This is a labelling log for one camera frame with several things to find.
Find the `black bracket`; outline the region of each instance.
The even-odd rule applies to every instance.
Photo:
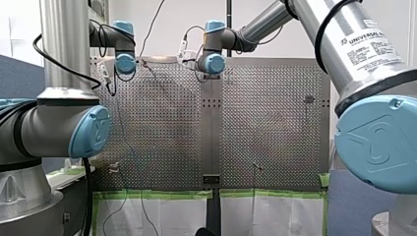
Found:
[[[203,184],[218,185],[220,184],[220,175],[203,175]]]
[[[218,81],[218,80],[220,80],[220,75],[207,75],[207,74],[205,74],[205,80]]]

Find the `white paper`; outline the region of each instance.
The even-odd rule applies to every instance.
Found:
[[[290,236],[322,236],[323,206],[323,200],[293,199]]]
[[[105,218],[122,203],[123,200],[108,200],[98,204],[97,236],[104,236]],[[159,236],[194,236],[199,228],[206,226],[207,200],[144,200],[144,205]],[[123,208],[107,220],[104,227],[107,236],[156,236],[145,217],[141,200],[138,199],[128,199]]]
[[[322,236],[323,200],[221,199],[223,236]]]
[[[252,198],[221,199],[221,235],[251,236]]]
[[[254,235],[288,235],[292,199],[256,197]]]

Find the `metal panel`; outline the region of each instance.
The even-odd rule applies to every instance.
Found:
[[[118,82],[117,100],[99,92],[113,127],[96,162],[98,190],[201,189],[204,174],[220,174],[221,188],[320,188],[329,79],[314,60],[228,59],[221,80],[203,84],[179,65],[149,65],[155,76],[141,68]],[[136,154],[123,139],[117,101]],[[120,172],[110,174],[115,162]],[[264,170],[254,172],[254,162]]]
[[[129,83],[117,83],[117,100],[105,88],[99,92],[112,129],[96,162],[98,190],[202,188],[200,84],[177,64],[149,66],[154,75],[141,68]],[[108,166],[115,162],[120,171],[110,174]]]
[[[328,172],[327,76],[314,60],[232,59],[228,65],[220,188],[319,190],[319,174]]]

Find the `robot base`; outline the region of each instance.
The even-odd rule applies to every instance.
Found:
[[[33,209],[25,215],[0,221],[0,232],[14,236],[62,236],[64,235],[64,202],[63,195],[56,192],[51,202]]]
[[[389,212],[377,214],[372,219],[373,236],[417,235],[417,196],[399,195]]]

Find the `black strap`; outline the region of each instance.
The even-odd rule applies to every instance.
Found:
[[[26,157],[35,157],[32,156],[27,149],[25,148],[24,142],[22,140],[22,126],[24,124],[24,120],[25,120],[25,115],[28,113],[28,111],[31,109],[32,107],[27,107],[26,110],[20,110],[16,121],[15,121],[15,127],[13,128],[13,138],[15,140],[15,145],[16,148],[18,148],[19,152],[26,156]]]
[[[289,6],[289,0],[285,0],[284,3],[285,3],[285,8],[286,8],[288,14],[291,15],[291,17],[294,18],[295,20],[299,21],[297,15],[295,15],[295,13],[292,11],[291,7]]]
[[[2,164],[0,165],[0,172],[27,169],[42,164],[42,158],[36,158],[34,160],[24,161],[21,163]]]
[[[333,19],[333,17],[347,4],[350,4],[353,2],[362,3],[362,1],[363,0],[342,0],[338,2],[337,4],[333,6],[333,8],[330,10],[330,12],[328,13],[328,15],[325,17],[322,24],[320,25],[319,31],[317,32],[317,36],[316,36],[315,53],[316,53],[317,62],[319,63],[319,66],[322,68],[324,72],[327,73],[328,71],[326,70],[325,64],[323,63],[321,48],[322,48],[323,36],[325,35],[325,30],[328,27],[328,23],[330,23],[331,19]]]

